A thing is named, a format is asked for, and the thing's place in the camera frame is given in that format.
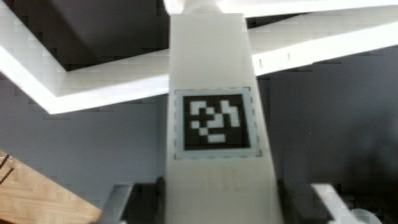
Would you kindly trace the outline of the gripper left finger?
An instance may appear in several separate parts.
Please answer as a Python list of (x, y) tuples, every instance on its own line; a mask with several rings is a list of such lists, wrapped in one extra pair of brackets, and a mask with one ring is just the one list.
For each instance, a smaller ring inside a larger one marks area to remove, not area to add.
[(118, 184), (97, 224), (166, 224), (166, 179)]

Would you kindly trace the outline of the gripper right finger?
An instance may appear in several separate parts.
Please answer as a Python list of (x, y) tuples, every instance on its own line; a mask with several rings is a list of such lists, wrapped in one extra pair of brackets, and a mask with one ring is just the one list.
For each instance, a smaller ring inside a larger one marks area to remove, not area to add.
[(305, 217), (294, 202), (294, 193), (283, 180), (278, 180), (285, 224), (385, 224), (377, 214), (365, 208), (351, 208), (335, 186), (312, 183), (312, 197), (321, 207), (319, 218)]

